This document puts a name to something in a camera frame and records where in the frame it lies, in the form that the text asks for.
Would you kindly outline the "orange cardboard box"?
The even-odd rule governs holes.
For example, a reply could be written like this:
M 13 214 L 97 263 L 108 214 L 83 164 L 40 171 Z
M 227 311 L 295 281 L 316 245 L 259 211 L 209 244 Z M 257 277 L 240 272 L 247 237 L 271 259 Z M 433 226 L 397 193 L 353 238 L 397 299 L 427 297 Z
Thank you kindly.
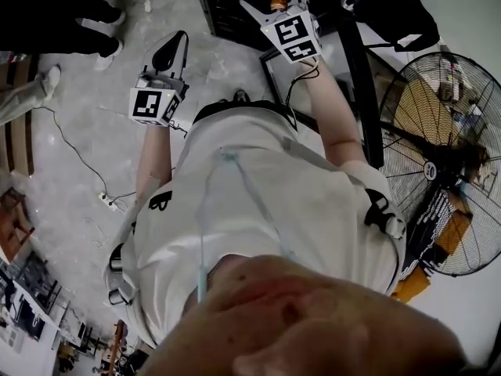
M 451 219 L 448 221 L 447 226 L 438 238 L 438 245 L 449 253 L 447 259 L 450 259 L 450 257 L 456 253 L 462 242 L 469 227 L 472 214 L 465 204 L 459 202 L 459 199 L 453 193 L 445 192 L 449 197 L 450 203 L 453 205 L 454 211 L 451 212 Z M 422 270 L 420 267 L 416 267 L 406 279 L 398 281 L 397 287 L 391 294 L 391 297 L 403 303 L 410 302 L 413 298 L 431 286 L 431 276 L 434 272 L 429 273 L 428 271 Z

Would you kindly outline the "large black floor fan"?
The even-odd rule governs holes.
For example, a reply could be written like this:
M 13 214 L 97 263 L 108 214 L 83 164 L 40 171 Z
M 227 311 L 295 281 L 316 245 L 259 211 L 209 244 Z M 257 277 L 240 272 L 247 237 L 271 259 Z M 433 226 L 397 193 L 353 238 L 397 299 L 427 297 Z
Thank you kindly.
M 384 165 L 408 223 L 428 191 L 472 214 L 455 254 L 434 273 L 465 276 L 501 256 L 501 84 L 459 54 L 430 52 L 397 74 L 380 105 Z

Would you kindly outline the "person's right forearm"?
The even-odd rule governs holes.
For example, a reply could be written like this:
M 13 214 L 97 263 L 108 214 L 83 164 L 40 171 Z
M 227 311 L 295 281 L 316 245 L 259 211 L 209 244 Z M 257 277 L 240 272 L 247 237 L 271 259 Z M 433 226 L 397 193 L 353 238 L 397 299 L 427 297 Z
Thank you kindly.
M 306 60 L 301 63 L 301 67 L 315 75 L 307 79 L 305 84 L 326 159 L 336 166 L 349 161 L 365 163 L 355 116 L 329 68 L 321 58 L 317 61 Z

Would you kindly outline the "person's black trousers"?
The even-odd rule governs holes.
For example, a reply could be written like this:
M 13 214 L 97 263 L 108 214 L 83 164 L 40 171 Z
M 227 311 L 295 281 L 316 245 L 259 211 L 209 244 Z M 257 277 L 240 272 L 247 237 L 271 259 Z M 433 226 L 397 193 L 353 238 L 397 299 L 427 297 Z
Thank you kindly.
M 203 107 L 193 120 L 193 124 L 208 118 L 211 115 L 221 113 L 225 110 L 236 108 L 256 108 L 262 110 L 269 110 L 274 112 L 287 120 L 294 131 L 297 131 L 297 121 L 291 121 L 290 116 L 294 117 L 294 112 L 285 105 L 274 103 L 268 100 L 258 100 L 254 102 L 239 102 L 239 101 L 218 101 Z

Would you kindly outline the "brown wooden furniture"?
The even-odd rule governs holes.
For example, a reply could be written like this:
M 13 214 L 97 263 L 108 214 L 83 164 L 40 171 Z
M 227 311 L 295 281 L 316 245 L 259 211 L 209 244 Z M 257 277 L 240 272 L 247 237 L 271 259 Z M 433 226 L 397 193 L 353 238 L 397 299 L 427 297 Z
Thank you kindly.
M 33 81 L 38 72 L 39 55 L 0 65 L 0 92 Z M 21 117 L 0 125 L 0 168 L 29 177 L 34 174 L 32 150 L 32 116 Z

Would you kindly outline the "brown wooden stool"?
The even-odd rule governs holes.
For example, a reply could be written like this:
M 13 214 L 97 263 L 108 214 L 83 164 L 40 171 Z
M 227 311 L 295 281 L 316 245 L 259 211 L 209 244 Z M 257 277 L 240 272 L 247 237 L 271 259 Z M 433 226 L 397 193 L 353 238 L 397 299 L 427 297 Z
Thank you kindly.
M 10 187 L 0 196 L 0 259 L 10 264 L 33 232 L 25 196 Z

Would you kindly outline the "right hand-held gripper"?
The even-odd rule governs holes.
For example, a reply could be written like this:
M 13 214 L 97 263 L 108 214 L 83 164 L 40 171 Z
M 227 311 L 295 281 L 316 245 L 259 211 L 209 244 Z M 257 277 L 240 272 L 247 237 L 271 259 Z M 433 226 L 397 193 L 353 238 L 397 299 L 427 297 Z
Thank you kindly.
M 261 31 L 289 63 L 311 59 L 322 53 L 319 25 L 309 12 L 307 0 L 290 0 L 288 8 L 264 14 L 245 0 L 240 5 L 260 25 Z

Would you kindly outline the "person's left forearm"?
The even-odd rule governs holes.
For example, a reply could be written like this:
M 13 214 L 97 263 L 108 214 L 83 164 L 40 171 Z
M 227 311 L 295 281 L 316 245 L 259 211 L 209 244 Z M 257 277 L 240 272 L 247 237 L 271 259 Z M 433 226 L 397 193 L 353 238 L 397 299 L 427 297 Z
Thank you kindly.
M 170 128 L 148 126 L 139 159 L 135 184 L 135 199 L 146 192 L 151 178 L 158 179 L 160 186 L 171 181 L 171 136 Z

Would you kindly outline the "person's white shirt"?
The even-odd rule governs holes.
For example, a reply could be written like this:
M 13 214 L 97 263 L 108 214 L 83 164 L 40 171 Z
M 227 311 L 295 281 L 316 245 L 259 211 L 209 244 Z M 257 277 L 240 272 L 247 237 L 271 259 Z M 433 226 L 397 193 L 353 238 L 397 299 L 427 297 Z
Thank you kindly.
M 391 216 L 369 215 L 379 197 Z M 227 255 L 277 255 L 389 295 L 405 256 L 386 178 L 299 143 L 278 114 L 223 111 L 189 131 L 173 179 L 153 179 L 128 211 L 106 268 L 110 303 L 159 345 L 189 295 Z

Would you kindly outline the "black white patterned cloth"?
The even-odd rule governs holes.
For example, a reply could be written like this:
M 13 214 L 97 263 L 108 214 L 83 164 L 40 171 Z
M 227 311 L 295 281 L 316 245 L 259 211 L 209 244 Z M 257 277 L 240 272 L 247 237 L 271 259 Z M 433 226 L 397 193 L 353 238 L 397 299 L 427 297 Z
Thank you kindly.
M 433 273 L 449 253 L 438 245 L 438 238 L 447 226 L 453 205 L 443 190 L 428 191 L 425 199 L 408 223 L 405 259 L 399 280 L 406 279 L 416 267 Z

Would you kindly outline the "black bag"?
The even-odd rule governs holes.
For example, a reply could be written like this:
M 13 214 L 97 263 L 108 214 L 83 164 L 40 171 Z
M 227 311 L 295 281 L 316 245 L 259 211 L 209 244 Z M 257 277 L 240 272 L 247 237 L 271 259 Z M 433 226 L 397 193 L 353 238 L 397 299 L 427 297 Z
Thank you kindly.
M 421 0 L 346 0 L 356 21 L 368 25 L 397 52 L 419 52 L 440 40 L 438 25 Z

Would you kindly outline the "black desk with equipment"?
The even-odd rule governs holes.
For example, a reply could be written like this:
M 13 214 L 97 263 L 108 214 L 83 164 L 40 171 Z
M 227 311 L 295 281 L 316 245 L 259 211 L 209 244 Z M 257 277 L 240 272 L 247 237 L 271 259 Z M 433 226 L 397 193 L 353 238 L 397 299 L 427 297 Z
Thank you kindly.
M 10 264 L 0 259 L 0 301 L 13 325 L 35 341 L 44 331 L 59 330 L 69 306 L 47 263 L 34 251 Z

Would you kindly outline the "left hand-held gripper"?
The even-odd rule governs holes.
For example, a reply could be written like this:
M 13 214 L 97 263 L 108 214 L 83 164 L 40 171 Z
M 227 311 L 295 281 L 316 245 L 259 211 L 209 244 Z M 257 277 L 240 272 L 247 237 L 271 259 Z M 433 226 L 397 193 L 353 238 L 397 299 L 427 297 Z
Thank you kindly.
M 179 80 L 186 67 L 188 46 L 188 34 L 174 31 L 146 51 L 141 69 L 147 74 L 140 74 L 135 87 L 130 89 L 128 117 L 131 120 L 141 125 L 171 124 L 189 89 Z

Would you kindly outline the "black metal frame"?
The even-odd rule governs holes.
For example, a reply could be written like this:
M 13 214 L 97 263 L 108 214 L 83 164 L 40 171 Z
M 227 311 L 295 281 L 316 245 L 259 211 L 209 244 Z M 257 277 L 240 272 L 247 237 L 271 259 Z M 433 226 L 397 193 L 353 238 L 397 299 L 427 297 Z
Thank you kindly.
M 357 23 L 349 11 L 342 9 L 337 30 L 354 86 L 367 161 L 379 169 L 384 165 L 384 152 L 377 95 L 365 46 Z

